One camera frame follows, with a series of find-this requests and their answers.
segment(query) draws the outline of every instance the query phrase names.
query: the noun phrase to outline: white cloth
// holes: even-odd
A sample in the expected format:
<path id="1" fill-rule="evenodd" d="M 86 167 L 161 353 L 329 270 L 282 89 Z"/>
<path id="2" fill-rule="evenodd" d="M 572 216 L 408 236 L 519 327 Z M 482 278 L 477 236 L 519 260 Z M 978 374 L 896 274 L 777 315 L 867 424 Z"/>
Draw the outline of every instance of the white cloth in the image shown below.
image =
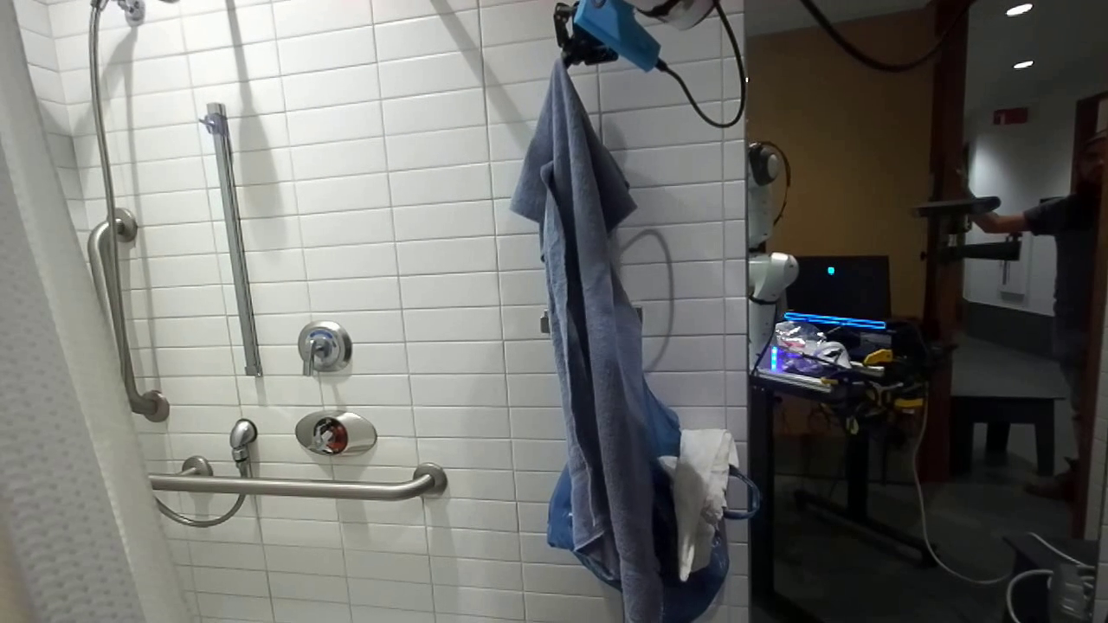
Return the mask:
<path id="1" fill-rule="evenodd" d="M 683 429 L 683 457 L 657 459 L 672 479 L 680 516 L 680 577 L 691 581 L 710 564 L 713 538 L 728 510 L 728 479 L 739 467 L 739 448 L 728 429 Z"/>

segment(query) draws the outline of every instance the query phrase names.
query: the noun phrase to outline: horizontal grab bar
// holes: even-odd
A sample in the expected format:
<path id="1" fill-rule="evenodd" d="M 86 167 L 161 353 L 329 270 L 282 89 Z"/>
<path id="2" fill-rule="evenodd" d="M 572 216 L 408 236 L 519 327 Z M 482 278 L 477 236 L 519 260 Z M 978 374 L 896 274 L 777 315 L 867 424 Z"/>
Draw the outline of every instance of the horizontal grab bar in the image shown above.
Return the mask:
<path id="1" fill-rule="evenodd" d="M 201 479 L 156 473 L 154 493 L 227 493 L 227 496 L 289 496 L 289 500 L 418 500 L 446 493 L 443 467 L 417 467 L 412 480 L 275 480 L 275 479 Z"/>

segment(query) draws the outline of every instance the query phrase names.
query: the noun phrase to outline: shower knob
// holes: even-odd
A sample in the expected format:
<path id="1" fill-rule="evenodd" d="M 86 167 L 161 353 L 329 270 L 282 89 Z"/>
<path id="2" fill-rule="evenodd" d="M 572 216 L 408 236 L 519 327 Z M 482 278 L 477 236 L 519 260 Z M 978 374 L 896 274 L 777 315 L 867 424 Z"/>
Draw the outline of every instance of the shower knob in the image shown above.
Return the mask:
<path id="1" fill-rule="evenodd" d="M 306 374 L 332 374 L 351 368 L 354 342 L 341 322 L 307 322 L 297 336 Z"/>

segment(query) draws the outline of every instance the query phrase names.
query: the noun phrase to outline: shower slide bar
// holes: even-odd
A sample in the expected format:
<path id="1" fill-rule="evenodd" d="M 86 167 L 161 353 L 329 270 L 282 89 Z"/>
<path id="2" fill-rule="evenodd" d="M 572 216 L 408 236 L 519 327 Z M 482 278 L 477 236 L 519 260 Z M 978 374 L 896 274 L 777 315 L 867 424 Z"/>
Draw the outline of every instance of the shower slide bar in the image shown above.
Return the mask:
<path id="1" fill-rule="evenodd" d="M 275 480 L 275 479 L 150 479 L 154 493 L 286 496 L 286 500 L 418 500 L 446 493 L 443 467 L 417 467 L 412 480 Z"/>
<path id="2" fill-rule="evenodd" d="M 227 208 L 227 232 L 228 232 L 228 257 L 231 257 L 231 282 L 237 282 L 237 306 L 238 306 L 238 334 L 243 334 L 243 356 L 246 374 L 262 374 L 262 356 L 257 346 L 257 322 L 252 322 L 252 297 L 251 297 L 251 270 L 246 270 L 246 245 L 243 245 L 243 216 L 238 216 L 238 194 L 237 194 L 237 156 L 231 156 L 231 132 L 228 113 L 223 105 L 207 105 L 207 113 L 201 117 L 215 141 L 215 170 L 217 170 L 217 189 Z"/>

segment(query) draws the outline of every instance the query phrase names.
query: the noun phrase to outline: white tile wall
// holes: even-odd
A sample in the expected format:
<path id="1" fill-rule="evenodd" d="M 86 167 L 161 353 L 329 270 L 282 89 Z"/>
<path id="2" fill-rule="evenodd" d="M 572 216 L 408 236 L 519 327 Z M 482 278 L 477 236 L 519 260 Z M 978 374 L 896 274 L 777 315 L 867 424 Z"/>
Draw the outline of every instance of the white tile wall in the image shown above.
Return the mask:
<path id="1" fill-rule="evenodd" d="M 86 5 L 27 0 L 43 112 L 55 113 L 60 174 L 75 232 L 102 211 L 86 117 Z M 617 599 L 569 555 L 543 548 L 561 467 L 561 411 L 538 232 L 508 216 L 519 156 L 559 59 L 552 0 L 186 0 L 150 5 L 137 35 L 104 22 L 107 127 L 120 204 L 144 217 L 131 306 L 146 377 L 170 427 L 144 427 L 154 471 L 206 449 L 223 471 L 227 429 L 252 417 L 261 473 L 408 479 L 431 459 L 449 496 L 408 504 L 257 500 L 228 526 L 167 526 L 201 623 L 464 623 L 621 620 Z M 710 112 L 736 89 L 716 23 L 666 30 L 672 63 Z M 666 76 L 572 69 L 624 162 L 642 211 L 621 240 L 655 353 L 668 291 L 677 341 L 655 374 L 691 427 L 745 435 L 740 391 L 740 132 L 710 132 Z M 268 377 L 243 377 L 207 99 L 231 113 L 238 196 Z M 297 374 L 294 334 L 336 317 L 358 364 L 332 386 Z M 382 448 L 316 459 L 292 427 L 351 406 Z M 745 531 L 716 620 L 747 620 Z"/>

